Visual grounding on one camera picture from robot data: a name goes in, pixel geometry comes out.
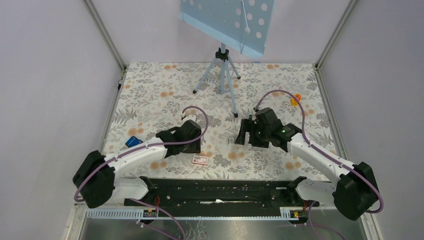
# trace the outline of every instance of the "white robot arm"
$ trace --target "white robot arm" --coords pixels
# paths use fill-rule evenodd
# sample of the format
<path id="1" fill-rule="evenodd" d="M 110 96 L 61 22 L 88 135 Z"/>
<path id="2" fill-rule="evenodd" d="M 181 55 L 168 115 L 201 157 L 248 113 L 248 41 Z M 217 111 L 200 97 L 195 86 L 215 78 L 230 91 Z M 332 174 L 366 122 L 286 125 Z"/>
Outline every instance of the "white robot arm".
<path id="1" fill-rule="evenodd" d="M 249 132 L 249 143 L 252 146 L 268 148 L 271 142 L 273 146 L 308 162 L 329 179 L 330 182 L 325 182 L 299 177 L 293 181 L 301 199 L 334 205 L 339 212 L 351 220 L 358 219 L 378 200 L 374 191 L 362 179 L 343 167 L 355 170 L 378 189 L 373 170 L 369 165 L 364 162 L 356 165 L 309 139 L 308 143 L 300 128 L 291 123 L 283 125 L 269 107 L 257 111 L 255 117 L 255 120 L 252 119 L 252 115 L 249 119 L 242 120 L 240 132 L 235 140 L 236 144 L 243 145 L 246 132 Z M 336 159 L 340 165 L 335 164 L 323 154 Z"/>
<path id="2" fill-rule="evenodd" d="M 152 139 L 119 153 L 101 155 L 96 150 L 88 154 L 72 179 L 87 206 L 97 208 L 105 203 L 123 203 L 124 199 L 141 199 L 148 186 L 139 177 L 123 177 L 126 173 L 172 155 L 200 153 L 200 139 L 189 144 L 169 144 L 194 140 L 201 135 L 202 130 L 193 119 L 195 115 L 185 116 L 181 127 L 160 131 Z"/>

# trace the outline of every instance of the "table surface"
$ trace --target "table surface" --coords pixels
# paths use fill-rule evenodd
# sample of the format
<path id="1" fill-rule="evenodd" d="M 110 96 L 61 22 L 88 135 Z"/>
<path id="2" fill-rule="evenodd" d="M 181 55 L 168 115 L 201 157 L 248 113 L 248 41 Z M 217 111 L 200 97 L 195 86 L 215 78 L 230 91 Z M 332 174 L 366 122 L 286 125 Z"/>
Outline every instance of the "table surface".
<path id="1" fill-rule="evenodd" d="M 312 64 L 236 63 L 241 79 L 232 77 L 238 118 L 234 118 L 230 93 L 220 95 L 210 82 L 219 81 L 220 63 L 211 70 L 200 90 L 193 89 L 209 63 L 132 63 L 127 71 L 117 107 L 109 128 L 104 154 L 126 149 L 130 136 L 142 141 L 158 131 L 181 126 L 180 113 L 186 106 L 198 106 L 208 115 L 209 128 L 203 136 L 201 155 L 208 165 L 193 164 L 193 154 L 179 154 L 149 162 L 129 172 L 127 177 L 182 179 L 294 180 L 305 176 L 312 180 L 327 180 L 308 163 L 282 149 L 270 145 L 258 148 L 229 143 L 240 129 L 259 99 L 268 91 L 284 89 L 301 94 L 306 111 L 307 135 L 335 153 L 333 136 L 324 109 Z M 267 96 L 261 108 L 271 107 L 283 124 L 301 126 L 299 106 L 293 106 L 288 95 L 275 92 Z M 195 109 L 196 121 L 205 127 L 203 114 Z"/>

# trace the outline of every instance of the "gray wall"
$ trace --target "gray wall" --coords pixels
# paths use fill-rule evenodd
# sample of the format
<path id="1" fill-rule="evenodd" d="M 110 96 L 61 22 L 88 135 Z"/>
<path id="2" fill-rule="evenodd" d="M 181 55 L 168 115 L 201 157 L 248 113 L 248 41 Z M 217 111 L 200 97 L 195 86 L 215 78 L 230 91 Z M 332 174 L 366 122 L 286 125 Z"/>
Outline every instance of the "gray wall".
<path id="1" fill-rule="evenodd" d="M 179 0 L 93 2 L 126 63 L 206 63 L 212 61 L 220 46 L 212 37 L 177 18 Z M 276 0 L 265 54 L 253 59 L 232 51 L 231 58 L 240 63 L 315 63 L 348 3 L 349 0 Z"/>
<path id="2" fill-rule="evenodd" d="M 424 1 L 360 0 L 322 75 L 352 161 L 374 170 L 385 240 L 422 239 Z"/>
<path id="3" fill-rule="evenodd" d="M 0 1 L 1 239 L 60 239 L 119 75 L 83 1 Z"/>

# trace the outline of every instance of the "music stand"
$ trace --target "music stand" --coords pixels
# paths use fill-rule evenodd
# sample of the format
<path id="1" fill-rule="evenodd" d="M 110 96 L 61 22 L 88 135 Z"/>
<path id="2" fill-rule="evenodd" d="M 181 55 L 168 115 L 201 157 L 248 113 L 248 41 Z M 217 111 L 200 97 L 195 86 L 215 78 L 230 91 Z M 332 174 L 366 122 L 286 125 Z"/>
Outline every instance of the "music stand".
<path id="1" fill-rule="evenodd" d="M 228 62 L 237 78 L 240 79 L 241 76 L 229 56 L 230 51 L 226 45 L 248 57 L 261 57 L 265 51 L 273 8 L 274 0 L 180 0 L 181 12 L 178 17 L 221 42 L 215 58 L 193 90 L 194 94 L 214 64 L 220 60 L 220 84 L 213 80 L 212 82 L 219 88 L 220 94 L 230 92 L 234 117 L 238 117 Z M 225 90 L 225 77 L 229 90 Z"/>

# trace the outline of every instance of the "blue object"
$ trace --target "blue object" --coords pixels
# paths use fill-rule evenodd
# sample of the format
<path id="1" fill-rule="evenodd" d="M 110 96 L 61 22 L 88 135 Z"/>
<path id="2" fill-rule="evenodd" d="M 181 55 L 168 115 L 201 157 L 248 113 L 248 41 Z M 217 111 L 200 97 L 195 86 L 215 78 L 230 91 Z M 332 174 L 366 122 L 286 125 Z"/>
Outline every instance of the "blue object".
<path id="1" fill-rule="evenodd" d="M 221 43 L 251 58 L 264 54 L 274 0 L 180 0 L 180 8 L 179 19 Z"/>
<path id="2" fill-rule="evenodd" d="M 128 141 L 126 141 L 125 146 L 131 148 L 142 143 L 143 143 L 142 140 L 136 138 L 135 136 L 132 136 L 128 139 Z"/>

